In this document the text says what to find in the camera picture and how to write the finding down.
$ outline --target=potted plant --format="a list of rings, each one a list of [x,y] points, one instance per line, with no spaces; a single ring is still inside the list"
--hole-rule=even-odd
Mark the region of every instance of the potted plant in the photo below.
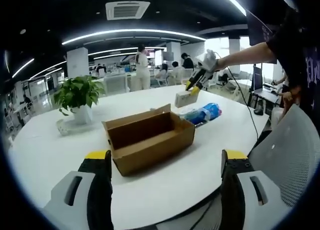
[[[53,96],[54,102],[60,107],[59,111],[68,116],[63,109],[70,110],[79,125],[92,121],[91,106],[98,103],[99,94],[105,93],[104,85],[94,81],[96,79],[88,75],[68,79]]]

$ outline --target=white flower pot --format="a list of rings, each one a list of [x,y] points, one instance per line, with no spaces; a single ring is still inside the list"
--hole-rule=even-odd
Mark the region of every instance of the white flower pot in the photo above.
[[[78,125],[89,124],[92,122],[92,109],[88,105],[81,106],[80,108],[72,108],[74,112],[74,120]]]

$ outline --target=ceiling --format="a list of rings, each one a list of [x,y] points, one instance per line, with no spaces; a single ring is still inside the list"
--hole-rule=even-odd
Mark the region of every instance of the ceiling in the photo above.
[[[107,20],[105,4],[115,1],[129,0],[6,0],[6,6],[10,8],[2,11],[5,13],[2,22],[6,24],[1,29],[1,42],[8,51],[7,63],[11,75],[35,58],[13,80],[26,80],[64,61],[67,51],[82,46],[88,48],[89,53],[94,53],[136,47],[141,43],[153,47],[170,42],[161,38],[173,38],[182,43],[199,42],[198,39],[163,33],[126,32],[88,37],[62,45],[66,40],[86,34],[139,28],[195,35],[210,28],[246,24],[246,17],[228,0],[131,0],[150,2],[141,19]],[[237,1],[266,24],[279,25],[285,14],[282,0]],[[10,77],[6,67],[2,71],[7,72],[6,78]]]

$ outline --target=blue plastic bag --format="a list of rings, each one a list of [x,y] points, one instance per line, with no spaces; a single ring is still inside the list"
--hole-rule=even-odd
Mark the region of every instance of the blue plastic bag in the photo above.
[[[221,113],[222,111],[220,110],[218,104],[209,103],[198,110],[193,110],[184,114],[182,117],[194,125],[198,125],[200,123],[206,123],[216,119],[221,115]]]

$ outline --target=woman in white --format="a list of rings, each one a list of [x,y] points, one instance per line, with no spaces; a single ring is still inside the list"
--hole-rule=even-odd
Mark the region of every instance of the woman in white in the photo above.
[[[139,90],[150,88],[150,71],[148,68],[148,59],[145,54],[145,47],[140,45],[135,56],[137,87]]]

